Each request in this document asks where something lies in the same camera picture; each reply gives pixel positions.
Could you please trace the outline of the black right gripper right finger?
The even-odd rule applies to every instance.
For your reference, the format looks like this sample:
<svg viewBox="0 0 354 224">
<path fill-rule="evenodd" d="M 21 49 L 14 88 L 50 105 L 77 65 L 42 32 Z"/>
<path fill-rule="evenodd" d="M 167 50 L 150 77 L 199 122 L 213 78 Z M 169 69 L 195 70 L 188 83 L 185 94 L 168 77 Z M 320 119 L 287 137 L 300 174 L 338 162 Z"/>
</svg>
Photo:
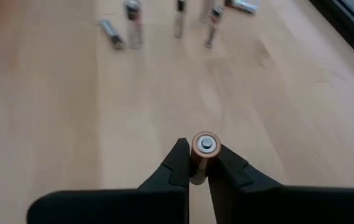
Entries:
<svg viewBox="0 0 354 224">
<path fill-rule="evenodd" d="M 284 185 L 226 146 L 208 182 L 217 224 L 354 224 L 354 188 Z"/>
</svg>

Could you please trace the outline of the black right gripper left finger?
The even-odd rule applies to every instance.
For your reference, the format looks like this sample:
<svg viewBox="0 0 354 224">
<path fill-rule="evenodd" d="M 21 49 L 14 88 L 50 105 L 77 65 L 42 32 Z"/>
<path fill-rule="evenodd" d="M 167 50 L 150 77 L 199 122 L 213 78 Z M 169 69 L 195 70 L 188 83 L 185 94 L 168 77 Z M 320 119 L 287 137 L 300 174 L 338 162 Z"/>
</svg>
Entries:
<svg viewBox="0 0 354 224">
<path fill-rule="evenodd" d="M 27 224 L 189 224 L 189 165 L 180 138 L 138 188 L 51 192 L 31 204 Z"/>
</svg>

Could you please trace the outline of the silver black battery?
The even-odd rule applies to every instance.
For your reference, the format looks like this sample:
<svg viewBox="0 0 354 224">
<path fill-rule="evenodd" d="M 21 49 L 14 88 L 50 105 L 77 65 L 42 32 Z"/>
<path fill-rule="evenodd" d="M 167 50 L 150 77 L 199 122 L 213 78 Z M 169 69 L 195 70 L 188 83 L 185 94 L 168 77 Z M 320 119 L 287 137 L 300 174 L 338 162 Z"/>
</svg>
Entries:
<svg viewBox="0 0 354 224">
<path fill-rule="evenodd" d="M 224 0 L 224 3 L 225 6 L 232 7 L 250 14 L 255 14 L 258 10 L 257 5 L 250 4 L 246 0 Z"/>
<path fill-rule="evenodd" d="M 141 3 L 139 0 L 124 0 L 123 5 L 127 19 L 128 45 L 132 49 L 140 49 L 143 44 Z"/>
<path fill-rule="evenodd" d="M 221 21 L 223 15 L 223 7 L 220 5 L 215 5 L 212 7 L 212 11 L 210 14 L 210 25 L 209 25 L 209 33 L 208 39 L 205 41 L 205 46 L 207 48 L 212 48 L 212 43 L 218 29 L 218 25 Z"/>
<path fill-rule="evenodd" d="M 174 24 L 174 36 L 176 38 L 182 38 L 183 36 L 186 6 L 187 0 L 176 0 L 176 16 Z"/>
<path fill-rule="evenodd" d="M 115 50 L 123 50 L 125 47 L 124 40 L 121 37 L 121 34 L 115 29 L 113 24 L 107 19 L 101 19 L 99 21 L 99 25 L 107 35 L 112 47 Z"/>
<path fill-rule="evenodd" d="M 216 0 L 202 0 L 202 7 L 200 10 L 199 20 L 207 23 L 212 11 L 212 7 L 215 5 Z"/>
</svg>

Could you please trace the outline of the copper black battery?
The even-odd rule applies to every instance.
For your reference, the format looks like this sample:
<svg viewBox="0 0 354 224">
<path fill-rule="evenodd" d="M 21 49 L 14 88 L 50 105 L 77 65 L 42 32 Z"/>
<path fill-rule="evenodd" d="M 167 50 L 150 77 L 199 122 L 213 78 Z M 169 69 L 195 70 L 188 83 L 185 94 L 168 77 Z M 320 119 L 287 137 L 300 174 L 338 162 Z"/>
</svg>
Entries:
<svg viewBox="0 0 354 224">
<path fill-rule="evenodd" d="M 190 151 L 190 182 L 202 185 L 221 151 L 221 142 L 216 134 L 208 131 L 197 133 L 192 139 Z"/>
</svg>

